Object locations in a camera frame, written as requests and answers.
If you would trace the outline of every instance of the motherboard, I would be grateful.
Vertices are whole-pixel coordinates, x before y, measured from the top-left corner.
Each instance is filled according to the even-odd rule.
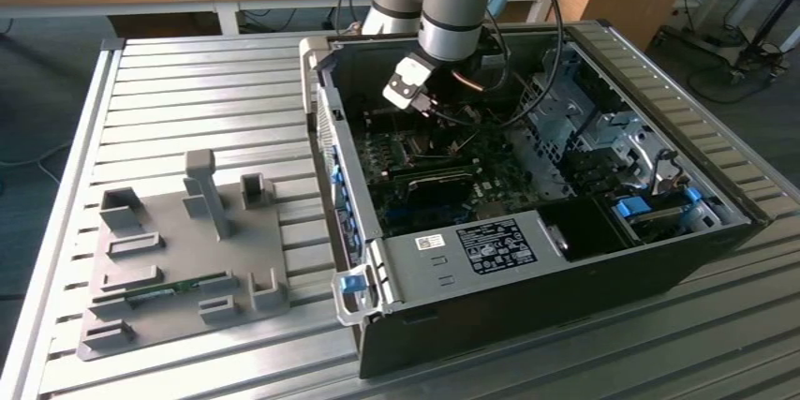
[[[501,133],[462,127],[366,133],[355,148],[387,236],[506,215],[538,201]]]

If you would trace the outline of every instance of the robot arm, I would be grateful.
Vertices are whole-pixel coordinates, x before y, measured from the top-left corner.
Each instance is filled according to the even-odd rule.
[[[429,106],[421,96],[430,73],[442,65],[467,59],[477,48],[489,7],[497,14],[506,0],[371,0],[362,33],[407,33],[418,29],[419,49],[399,62],[383,97],[401,109]]]

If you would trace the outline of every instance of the label sticker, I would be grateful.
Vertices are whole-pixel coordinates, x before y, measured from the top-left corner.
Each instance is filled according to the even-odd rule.
[[[535,262],[530,245],[513,219],[469,227],[455,233],[471,269],[479,275]]]
[[[431,248],[445,246],[445,238],[441,236],[441,234],[422,236],[421,238],[415,238],[414,241],[417,250],[430,250]]]

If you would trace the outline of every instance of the circuit board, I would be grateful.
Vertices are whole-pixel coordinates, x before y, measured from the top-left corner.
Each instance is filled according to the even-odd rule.
[[[506,215],[538,201],[501,134],[367,133],[355,148],[385,236]]]

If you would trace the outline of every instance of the aluminum table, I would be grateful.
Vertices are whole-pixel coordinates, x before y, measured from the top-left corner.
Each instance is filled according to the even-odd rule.
[[[614,33],[578,25],[775,218],[665,295],[389,376],[357,378],[330,300],[333,262],[301,103],[310,34],[129,40],[99,53],[22,307],[0,398],[789,398],[800,396],[797,190]],[[103,189],[182,190],[181,154],[217,183],[275,182],[290,311],[81,362]]]

